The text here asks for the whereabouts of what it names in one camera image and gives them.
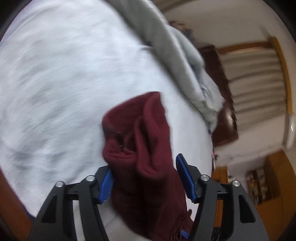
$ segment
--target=metal screw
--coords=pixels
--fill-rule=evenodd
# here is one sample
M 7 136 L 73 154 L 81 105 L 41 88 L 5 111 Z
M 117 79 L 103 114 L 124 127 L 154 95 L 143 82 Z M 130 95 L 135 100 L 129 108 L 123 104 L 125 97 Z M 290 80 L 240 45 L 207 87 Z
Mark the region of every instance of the metal screw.
M 238 180 L 234 180 L 234 181 L 232 182 L 232 184 L 233 184 L 233 186 L 235 186 L 235 187 L 239 187 L 239 186 L 240 186 L 240 182 L 239 182 Z
M 64 185 L 64 182 L 62 182 L 62 181 L 59 181 L 56 183 L 57 188 L 61 188 L 63 185 Z
M 95 177 L 94 177 L 93 175 L 90 175 L 90 176 L 87 176 L 87 177 L 86 177 L 86 180 L 87 180 L 88 182 L 92 182 L 94 179 L 95 179 Z
M 208 175 L 201 175 L 200 179 L 203 181 L 208 181 L 210 177 Z

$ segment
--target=bed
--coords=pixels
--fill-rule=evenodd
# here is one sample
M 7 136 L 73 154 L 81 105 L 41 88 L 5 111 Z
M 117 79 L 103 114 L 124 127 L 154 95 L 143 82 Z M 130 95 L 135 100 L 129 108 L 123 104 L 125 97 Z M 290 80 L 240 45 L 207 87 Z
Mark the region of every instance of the bed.
M 30 215 L 57 181 L 80 182 L 106 165 L 102 116 L 149 91 L 161 92 L 173 159 L 183 153 L 210 174 L 223 98 L 197 50 L 151 1 L 33 0 L 19 11 L 24 6 L 2 28 L 0 167 Z M 197 206 L 187 206 L 194 217 Z M 99 210 L 110 240 L 145 240 L 110 202 Z M 74 216 L 83 240 L 77 203 Z

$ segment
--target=striped curtain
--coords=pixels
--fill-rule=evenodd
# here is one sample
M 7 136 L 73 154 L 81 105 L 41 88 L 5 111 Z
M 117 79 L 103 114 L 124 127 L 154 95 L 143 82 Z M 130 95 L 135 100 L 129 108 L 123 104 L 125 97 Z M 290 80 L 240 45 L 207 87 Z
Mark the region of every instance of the striped curtain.
M 274 49 L 219 57 L 229 80 L 238 131 L 287 112 L 284 75 Z

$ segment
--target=maroon sock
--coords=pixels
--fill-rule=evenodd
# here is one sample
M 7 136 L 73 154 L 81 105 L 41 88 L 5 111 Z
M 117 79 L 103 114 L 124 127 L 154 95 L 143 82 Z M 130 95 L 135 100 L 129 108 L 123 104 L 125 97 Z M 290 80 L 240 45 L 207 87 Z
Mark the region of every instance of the maroon sock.
M 135 97 L 103 119 L 103 157 L 114 175 L 112 203 L 127 225 L 153 241 L 181 240 L 191 211 L 173 167 L 159 92 Z

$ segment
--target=white bedsheet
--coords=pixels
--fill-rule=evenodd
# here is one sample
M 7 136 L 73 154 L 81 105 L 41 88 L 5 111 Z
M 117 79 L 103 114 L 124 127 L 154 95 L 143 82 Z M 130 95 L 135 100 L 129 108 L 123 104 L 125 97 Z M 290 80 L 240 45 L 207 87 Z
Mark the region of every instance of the white bedsheet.
M 208 126 L 113 7 L 33 0 L 18 15 L 0 43 L 0 166 L 29 213 L 37 215 L 57 181 L 80 182 L 106 165 L 103 114 L 148 91 L 162 92 L 173 158 L 183 153 L 209 175 Z M 187 204 L 194 217 L 197 206 Z M 110 240 L 145 240 L 110 201 L 99 209 Z

